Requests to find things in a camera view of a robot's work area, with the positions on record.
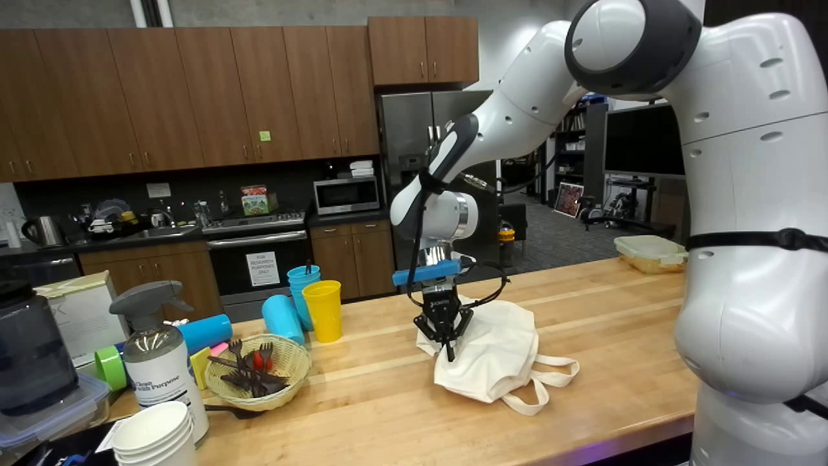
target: blue cup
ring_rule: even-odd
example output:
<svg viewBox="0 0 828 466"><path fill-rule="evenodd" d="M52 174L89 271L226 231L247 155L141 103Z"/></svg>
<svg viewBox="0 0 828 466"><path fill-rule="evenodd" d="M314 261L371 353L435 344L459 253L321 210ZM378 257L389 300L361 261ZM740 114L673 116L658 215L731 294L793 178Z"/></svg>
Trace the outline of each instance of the blue cup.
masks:
<svg viewBox="0 0 828 466"><path fill-rule="evenodd" d="M228 341L233 337L233 324L230 324L228 314L216 314L211 318L185 324L185 325L180 325L180 332L188 341L188 353L194 354L204 346Z"/></svg>
<svg viewBox="0 0 828 466"><path fill-rule="evenodd" d="M295 311L299 311L300 324L303 324L307 332L314 332L314 322L312 322L303 289L312 281L318 281L318 280L321 280L321 267L318 263L303 263L303 267L287 270L290 294L292 294Z"/></svg>
<svg viewBox="0 0 828 466"><path fill-rule="evenodd" d="M307 332L290 294L273 294L263 302L263 318L270 333L307 344Z"/></svg>

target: refrigerator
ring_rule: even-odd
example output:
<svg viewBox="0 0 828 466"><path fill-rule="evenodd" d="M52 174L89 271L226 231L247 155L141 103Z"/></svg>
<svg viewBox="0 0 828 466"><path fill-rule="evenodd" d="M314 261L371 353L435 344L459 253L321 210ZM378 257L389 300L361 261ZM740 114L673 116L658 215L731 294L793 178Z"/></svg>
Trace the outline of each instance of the refrigerator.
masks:
<svg viewBox="0 0 828 466"><path fill-rule="evenodd" d="M420 92L382 92L382 142L383 142L383 178L389 205L423 167L431 162L431 145L450 131L454 121L479 109L492 90L420 90ZM468 167L468 174L485 178L490 191L473 191L479 205L479 227L473 237L455 240L455 250L471 253L479 261L497 261L497 224L501 199L494 193L494 162ZM395 227L396 270L413 263L415 231Z"/></svg>

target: lower cabinet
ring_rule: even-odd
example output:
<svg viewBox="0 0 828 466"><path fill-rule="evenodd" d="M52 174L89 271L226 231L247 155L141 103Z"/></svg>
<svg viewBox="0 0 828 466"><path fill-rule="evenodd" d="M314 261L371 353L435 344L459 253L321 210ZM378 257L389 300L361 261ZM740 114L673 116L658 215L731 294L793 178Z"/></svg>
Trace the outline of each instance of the lower cabinet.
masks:
<svg viewBox="0 0 828 466"><path fill-rule="evenodd" d="M325 276L343 281L343 298L395 293L395 243L389 219L312 227L314 258Z"/></svg>
<svg viewBox="0 0 828 466"><path fill-rule="evenodd" d="M118 293L144 281L180 280L182 298L191 306L188 314L191 322L221 309L212 261L203 240L87 250L81 267L87 274L110 270Z"/></svg>

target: butcher block counter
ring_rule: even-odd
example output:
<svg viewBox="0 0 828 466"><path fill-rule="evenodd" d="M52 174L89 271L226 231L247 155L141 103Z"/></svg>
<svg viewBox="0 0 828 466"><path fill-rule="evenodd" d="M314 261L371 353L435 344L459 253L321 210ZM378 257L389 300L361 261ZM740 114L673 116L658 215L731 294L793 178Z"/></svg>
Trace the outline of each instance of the butcher block counter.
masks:
<svg viewBox="0 0 828 466"><path fill-rule="evenodd" d="M542 353L583 364L542 413L435 385L415 346L420 309L395 294L345 306L345 338L312 346L312 384L292 403L263 416L211 408L199 463L591 463L692 433L699 384L673 346L683 274L605 258L510 280L503 300L537 314ZM494 287L471 281L460 294ZM132 408L132 395L114 403Z"/></svg>

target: white cloth bag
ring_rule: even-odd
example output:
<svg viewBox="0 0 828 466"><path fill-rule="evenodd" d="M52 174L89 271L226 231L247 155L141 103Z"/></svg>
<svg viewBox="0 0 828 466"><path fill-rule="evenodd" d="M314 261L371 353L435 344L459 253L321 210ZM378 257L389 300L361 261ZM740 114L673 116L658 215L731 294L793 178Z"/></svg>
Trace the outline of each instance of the white cloth bag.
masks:
<svg viewBox="0 0 828 466"><path fill-rule="evenodd" d="M520 413L539 413L550 403L547 385L565 389L580 372L577 360L539 354L537 315L508 300L473 309L466 333L455 341L454 363L438 341L420 332L416 346L438 354L438 385L485 403L503 398ZM533 384L537 403L512 393L525 384Z"/></svg>

